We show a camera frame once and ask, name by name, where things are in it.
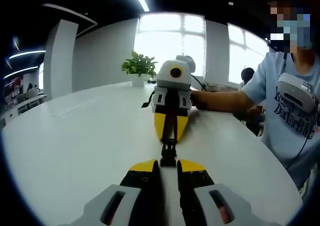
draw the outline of gray plastic cover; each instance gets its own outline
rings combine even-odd
[[[90,202],[86,203],[83,215],[71,224],[61,226],[106,226],[102,223],[104,212],[107,212],[113,204],[116,194],[123,195],[123,198],[115,211],[112,219],[112,226],[128,226],[131,212],[141,189],[112,184]]]
[[[233,215],[233,221],[228,223],[228,226],[279,226],[277,223],[265,222],[258,218],[252,213],[250,203],[223,184],[198,187],[194,191],[200,201],[207,226],[225,225],[212,198],[212,195],[217,192],[222,196],[224,205],[228,206]]]

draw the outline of white pillar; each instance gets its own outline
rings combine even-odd
[[[78,24],[61,19],[48,36],[43,66],[47,100],[72,93],[72,61]]]

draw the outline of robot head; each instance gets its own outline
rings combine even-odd
[[[174,60],[167,60],[157,74],[157,85],[160,87],[189,90],[191,73],[196,70],[192,57],[178,55]]]

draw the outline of light blue t-shirt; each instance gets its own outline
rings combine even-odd
[[[311,70],[303,75],[297,72],[290,53],[287,54],[285,68],[283,65],[283,52],[268,52],[242,91],[256,105],[266,100],[262,141],[286,168],[304,145],[312,117],[279,94],[278,78],[281,73],[288,73],[304,79],[312,86],[313,94],[320,100],[320,59],[316,56]],[[319,107],[313,121],[313,130],[303,151],[287,170],[298,188],[303,185],[310,170],[320,159]]]

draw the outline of cord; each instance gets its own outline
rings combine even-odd
[[[201,85],[201,88],[204,90],[204,91],[207,91],[206,88],[203,86],[203,84],[195,77],[191,74],[191,76]]]
[[[299,157],[299,155],[301,154],[302,150],[304,150],[306,144],[307,144],[307,141],[310,137],[310,134],[312,132],[312,129],[313,129],[313,126],[314,126],[314,122],[315,122],[315,119],[316,119],[316,116],[317,116],[317,110],[318,110],[318,106],[319,106],[319,101],[316,101],[315,103],[315,106],[314,106],[314,110],[313,110],[313,117],[312,117],[312,120],[311,120],[311,125],[310,125],[310,129],[309,129],[309,133],[304,141],[304,144],[302,146],[302,148],[300,149],[300,151],[298,152],[298,154],[294,157],[294,159],[291,161],[291,163],[289,164],[289,166],[287,166],[285,169],[288,170],[293,164],[294,162],[297,160],[297,158]]]
[[[309,135],[308,135],[307,138],[305,139],[304,144],[303,144],[302,148],[300,149],[300,151],[298,152],[298,154],[294,157],[294,159],[292,159],[291,163],[289,164],[289,166],[287,166],[287,167],[285,168],[285,170],[288,170],[288,169],[294,164],[294,162],[296,161],[296,159],[297,159],[297,158],[299,157],[299,155],[301,154],[302,150],[304,150],[304,147],[306,146],[308,139],[309,139]]]

